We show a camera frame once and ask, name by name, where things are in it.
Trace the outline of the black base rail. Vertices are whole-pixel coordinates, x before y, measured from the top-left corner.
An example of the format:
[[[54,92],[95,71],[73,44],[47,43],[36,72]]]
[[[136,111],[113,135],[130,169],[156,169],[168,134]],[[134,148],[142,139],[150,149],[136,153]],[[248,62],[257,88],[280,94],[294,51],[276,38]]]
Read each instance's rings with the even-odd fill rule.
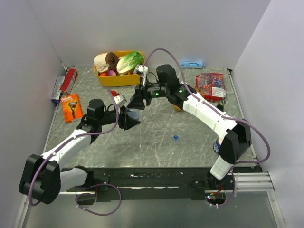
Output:
[[[97,202],[112,200],[205,200],[205,192],[232,190],[232,177],[213,180],[210,168],[90,168],[93,181],[84,187],[69,188],[69,192],[90,191]]]

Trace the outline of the orange razor box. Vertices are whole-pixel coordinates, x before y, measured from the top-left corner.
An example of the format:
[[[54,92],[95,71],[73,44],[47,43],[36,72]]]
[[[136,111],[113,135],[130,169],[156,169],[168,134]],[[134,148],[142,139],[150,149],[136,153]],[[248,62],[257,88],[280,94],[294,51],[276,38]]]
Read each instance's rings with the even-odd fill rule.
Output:
[[[61,98],[61,107],[65,123],[71,123],[83,117],[78,94],[71,94]]]

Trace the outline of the blue tissue pack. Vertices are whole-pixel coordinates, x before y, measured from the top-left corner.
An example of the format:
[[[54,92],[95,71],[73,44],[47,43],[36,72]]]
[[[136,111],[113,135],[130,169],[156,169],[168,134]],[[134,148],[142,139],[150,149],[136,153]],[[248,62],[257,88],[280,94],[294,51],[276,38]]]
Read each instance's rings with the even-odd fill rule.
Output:
[[[181,68],[193,68],[193,69],[203,69],[205,64],[203,62],[195,62],[195,61],[181,61],[180,62]]]

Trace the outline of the purple grey box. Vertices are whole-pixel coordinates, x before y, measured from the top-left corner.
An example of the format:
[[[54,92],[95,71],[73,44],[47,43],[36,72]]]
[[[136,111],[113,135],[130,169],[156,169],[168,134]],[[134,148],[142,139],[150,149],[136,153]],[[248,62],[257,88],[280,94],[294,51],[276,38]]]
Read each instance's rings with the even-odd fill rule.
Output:
[[[57,78],[56,78],[56,82],[55,82],[53,92],[51,95],[51,101],[55,104],[58,104],[60,102],[60,98],[62,96],[60,88],[61,88],[64,80],[65,80],[65,76],[57,76]]]

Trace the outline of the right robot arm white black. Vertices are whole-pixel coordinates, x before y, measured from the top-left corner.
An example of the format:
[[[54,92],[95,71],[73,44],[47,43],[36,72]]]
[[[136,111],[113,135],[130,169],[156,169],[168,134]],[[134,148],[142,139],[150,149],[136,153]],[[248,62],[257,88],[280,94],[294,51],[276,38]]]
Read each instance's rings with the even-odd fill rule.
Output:
[[[215,148],[218,158],[210,170],[208,185],[212,189],[219,189],[224,184],[224,177],[251,145],[249,126],[242,120],[226,115],[191,86],[180,82],[171,65],[157,68],[158,79],[155,83],[148,81],[148,68],[145,66],[137,65],[134,73],[140,76],[140,82],[128,104],[129,109],[144,110],[152,99],[166,97],[171,104],[194,115],[216,133],[218,139]]]

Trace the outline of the small dark jar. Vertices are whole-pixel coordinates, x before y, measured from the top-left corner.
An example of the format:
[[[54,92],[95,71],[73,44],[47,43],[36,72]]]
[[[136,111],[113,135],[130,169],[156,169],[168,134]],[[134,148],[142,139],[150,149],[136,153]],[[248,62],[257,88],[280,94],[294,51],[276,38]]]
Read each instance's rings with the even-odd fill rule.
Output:
[[[216,108],[219,109],[221,112],[224,112],[224,107],[226,104],[226,100],[220,100],[220,102],[217,104]]]

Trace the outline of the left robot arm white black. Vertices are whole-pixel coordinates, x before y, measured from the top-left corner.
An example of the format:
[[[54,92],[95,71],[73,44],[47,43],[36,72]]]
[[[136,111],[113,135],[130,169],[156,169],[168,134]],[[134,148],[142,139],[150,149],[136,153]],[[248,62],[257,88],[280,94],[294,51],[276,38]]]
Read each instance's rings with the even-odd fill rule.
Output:
[[[104,125],[119,126],[129,130],[140,121],[124,104],[122,95],[114,97],[114,109],[106,109],[101,99],[89,102],[87,113],[72,134],[52,150],[42,155],[27,158],[19,184],[19,192],[27,195],[31,205],[33,200],[50,204],[62,191],[80,187],[84,191],[93,188],[94,174],[89,169],[76,166],[68,171],[63,167],[82,149],[91,145],[99,135],[104,134]]]

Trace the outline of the aluminium frame rail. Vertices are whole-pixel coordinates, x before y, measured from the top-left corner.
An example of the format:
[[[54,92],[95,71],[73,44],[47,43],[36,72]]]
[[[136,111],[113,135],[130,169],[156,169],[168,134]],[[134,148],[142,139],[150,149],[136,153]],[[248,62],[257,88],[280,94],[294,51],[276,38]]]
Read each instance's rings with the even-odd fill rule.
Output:
[[[274,191],[270,174],[262,173],[235,173],[236,191],[239,192],[267,192]]]

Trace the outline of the blue bottle cap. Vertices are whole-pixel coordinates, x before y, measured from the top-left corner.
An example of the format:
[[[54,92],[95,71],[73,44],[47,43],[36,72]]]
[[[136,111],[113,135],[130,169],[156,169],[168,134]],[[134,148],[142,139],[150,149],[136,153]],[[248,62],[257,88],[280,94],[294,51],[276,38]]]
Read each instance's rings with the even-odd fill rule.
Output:
[[[175,141],[177,141],[177,140],[179,140],[179,136],[178,136],[178,135],[173,135],[173,139],[174,139]]]

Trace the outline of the red box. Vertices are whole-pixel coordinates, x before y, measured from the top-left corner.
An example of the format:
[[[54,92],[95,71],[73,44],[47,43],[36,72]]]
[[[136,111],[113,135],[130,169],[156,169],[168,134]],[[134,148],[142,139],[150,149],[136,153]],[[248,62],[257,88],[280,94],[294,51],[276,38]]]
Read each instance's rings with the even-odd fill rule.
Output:
[[[77,70],[74,68],[69,69],[61,85],[60,92],[64,95],[70,95],[77,77],[78,77]]]

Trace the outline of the clear blue water bottle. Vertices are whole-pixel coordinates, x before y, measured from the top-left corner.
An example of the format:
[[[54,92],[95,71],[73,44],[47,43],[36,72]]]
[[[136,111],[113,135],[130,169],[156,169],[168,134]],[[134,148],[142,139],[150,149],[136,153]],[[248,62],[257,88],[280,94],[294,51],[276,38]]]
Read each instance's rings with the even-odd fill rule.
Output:
[[[127,114],[130,118],[139,120],[140,112],[137,109],[127,109]]]

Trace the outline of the red snack bag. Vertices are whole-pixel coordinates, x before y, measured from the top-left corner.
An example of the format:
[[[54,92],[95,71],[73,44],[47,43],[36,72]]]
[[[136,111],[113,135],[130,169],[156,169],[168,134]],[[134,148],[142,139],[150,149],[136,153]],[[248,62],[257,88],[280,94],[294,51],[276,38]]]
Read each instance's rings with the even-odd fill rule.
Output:
[[[197,75],[194,89],[210,102],[217,102],[226,98],[224,75],[221,73],[202,73]]]

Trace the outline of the plush cabbage toy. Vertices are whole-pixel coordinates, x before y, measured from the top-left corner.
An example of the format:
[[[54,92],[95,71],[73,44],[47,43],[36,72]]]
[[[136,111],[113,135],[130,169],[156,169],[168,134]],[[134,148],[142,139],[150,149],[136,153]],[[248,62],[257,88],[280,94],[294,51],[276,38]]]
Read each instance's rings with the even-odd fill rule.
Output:
[[[143,56],[138,51],[133,51],[119,59],[116,70],[119,74],[125,75],[133,71],[137,65],[141,65],[143,62]]]

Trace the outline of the orange drink bottle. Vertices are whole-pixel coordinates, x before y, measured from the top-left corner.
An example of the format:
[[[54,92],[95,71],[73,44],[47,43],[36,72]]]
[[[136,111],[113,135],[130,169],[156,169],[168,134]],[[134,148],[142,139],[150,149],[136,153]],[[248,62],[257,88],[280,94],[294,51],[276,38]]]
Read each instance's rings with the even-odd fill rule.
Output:
[[[173,109],[177,112],[183,112],[184,111],[182,108],[179,108],[177,105],[173,105]]]

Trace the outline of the brown beige plush toy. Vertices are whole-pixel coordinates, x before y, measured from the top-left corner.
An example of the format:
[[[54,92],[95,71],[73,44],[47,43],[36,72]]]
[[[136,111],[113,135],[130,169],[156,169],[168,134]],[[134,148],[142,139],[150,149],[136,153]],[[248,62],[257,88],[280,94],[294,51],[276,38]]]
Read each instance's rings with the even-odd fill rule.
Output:
[[[108,70],[116,71],[118,62],[119,58],[113,52],[103,53],[94,58],[94,66],[99,73]]]

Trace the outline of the yellow plastic basket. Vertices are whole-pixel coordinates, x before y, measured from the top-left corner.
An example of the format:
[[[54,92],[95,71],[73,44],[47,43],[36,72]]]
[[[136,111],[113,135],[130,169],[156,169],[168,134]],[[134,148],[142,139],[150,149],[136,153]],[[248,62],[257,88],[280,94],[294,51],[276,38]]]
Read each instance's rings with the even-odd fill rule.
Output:
[[[137,74],[126,74],[118,76],[101,76],[99,75],[96,66],[94,65],[94,73],[103,87],[120,87],[120,86],[134,86],[139,84],[140,76]]]

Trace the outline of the white blue can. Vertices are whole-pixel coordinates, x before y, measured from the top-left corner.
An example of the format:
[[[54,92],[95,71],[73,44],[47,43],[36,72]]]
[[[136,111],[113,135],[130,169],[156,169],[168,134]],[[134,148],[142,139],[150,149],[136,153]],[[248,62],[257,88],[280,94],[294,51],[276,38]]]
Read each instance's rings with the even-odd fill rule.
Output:
[[[220,138],[217,138],[215,140],[215,142],[213,143],[213,151],[219,155],[219,149],[221,147],[221,144],[222,144],[222,140]]]

